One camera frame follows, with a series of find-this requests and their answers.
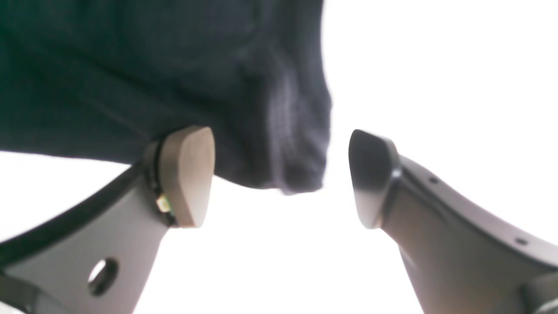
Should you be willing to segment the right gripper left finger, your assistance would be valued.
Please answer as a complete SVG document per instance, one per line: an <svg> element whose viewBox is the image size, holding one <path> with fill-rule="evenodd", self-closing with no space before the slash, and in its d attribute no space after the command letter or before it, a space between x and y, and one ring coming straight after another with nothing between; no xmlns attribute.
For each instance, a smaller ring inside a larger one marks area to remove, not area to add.
<svg viewBox="0 0 558 314"><path fill-rule="evenodd" d="M131 314L166 232L203 225L214 165L209 127L151 143L96 194L1 244L1 303L26 314Z"/></svg>

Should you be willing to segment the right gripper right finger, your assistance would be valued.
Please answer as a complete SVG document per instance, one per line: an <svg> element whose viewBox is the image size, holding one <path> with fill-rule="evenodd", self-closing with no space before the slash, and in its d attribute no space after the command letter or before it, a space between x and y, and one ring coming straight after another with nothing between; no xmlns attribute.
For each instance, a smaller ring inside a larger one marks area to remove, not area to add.
<svg viewBox="0 0 558 314"><path fill-rule="evenodd" d="M425 314L557 312L556 245L482 209L385 137L353 131L348 159L357 216L397 243Z"/></svg>

